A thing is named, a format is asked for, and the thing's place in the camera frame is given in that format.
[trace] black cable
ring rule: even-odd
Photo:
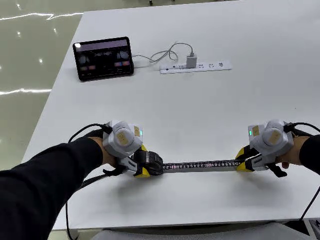
[[[307,122],[295,122],[295,123],[292,123],[291,127],[294,128],[297,125],[309,126],[309,127],[313,128],[313,129],[317,130],[320,133],[320,129],[319,128],[317,128],[316,126],[314,126],[314,125],[312,125],[310,123],[307,123]]]
[[[99,124],[99,123],[92,123],[92,124],[89,124],[87,126],[84,126],[83,128],[81,128],[79,131],[77,131],[75,134],[73,134],[69,141],[68,141],[68,144],[81,132],[83,132],[84,130],[88,129],[88,128],[91,128],[91,127],[94,127],[94,126],[97,126],[97,127],[100,127],[104,132],[106,132],[107,134],[110,134],[112,132],[112,127],[110,126],[106,126],[106,125],[103,125],[103,124]]]
[[[312,200],[309,202],[308,206],[307,206],[306,209],[304,210],[304,212],[303,212],[302,216],[300,217],[299,221],[302,221],[302,220],[304,219],[304,217],[305,217],[306,213],[308,212],[309,208],[311,207],[311,205],[312,205],[312,204],[314,203],[314,201],[316,200],[319,192],[320,192],[320,186],[319,186],[318,190],[315,192]]]
[[[71,143],[71,141],[81,132],[83,132],[84,130],[91,128],[91,127],[100,127],[104,132],[106,132],[107,134],[110,134],[112,132],[112,127],[107,126],[107,125],[103,125],[103,124],[99,124],[99,123],[93,123],[93,124],[89,124],[87,126],[84,126],[83,128],[81,128],[79,131],[77,131],[75,134],[73,134],[68,143]],[[100,176],[94,176],[92,178],[89,178],[87,180],[85,180],[82,185],[80,186],[80,189],[83,189],[84,187],[94,183],[95,181],[98,181],[102,178],[108,177],[108,174],[104,173],[103,175]],[[78,237],[76,237],[75,239],[72,238],[71,233],[70,233],[70,228],[69,228],[69,216],[68,216],[68,201],[65,202],[65,223],[66,223],[66,233],[69,237],[70,240],[77,240]]]

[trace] white charging cable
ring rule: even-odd
[[[192,48],[192,46],[190,44],[184,43],[184,42],[176,42],[173,45],[171,45],[171,47],[168,50],[158,51],[155,54],[153,54],[151,57],[143,56],[140,54],[132,55],[132,57],[134,57],[134,58],[135,57],[142,57],[142,58],[148,59],[150,63],[157,64],[159,61],[161,61],[167,55],[169,55],[169,58],[172,61],[178,61],[179,60],[178,54],[176,52],[172,51],[172,48],[176,45],[187,45],[190,47],[191,52],[186,58],[186,66],[187,66],[187,68],[195,68],[197,65],[197,56],[195,55],[194,49]],[[162,55],[160,57],[154,59],[154,57],[159,54],[162,54]]]

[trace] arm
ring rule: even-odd
[[[277,163],[287,169],[289,164],[303,165],[320,175],[320,135],[298,136],[294,146],[286,154],[277,158]]]
[[[84,178],[112,161],[100,138],[83,137],[0,171],[0,239],[47,239],[61,208]]]

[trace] yellow grip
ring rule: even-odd
[[[135,177],[136,178],[148,178],[148,177],[150,177],[150,174],[149,174],[148,170],[143,167],[142,168],[142,173],[137,175],[137,176],[135,176]]]
[[[237,166],[236,170],[240,171],[240,172],[252,172],[251,170],[246,169],[246,163],[245,162],[242,162],[239,166]]]

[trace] power strip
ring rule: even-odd
[[[191,72],[205,72],[218,70],[231,70],[232,65],[229,61],[217,62],[201,62],[196,64],[196,68],[186,68],[186,64],[175,65],[161,65],[161,74],[177,74],[177,73],[191,73]]]

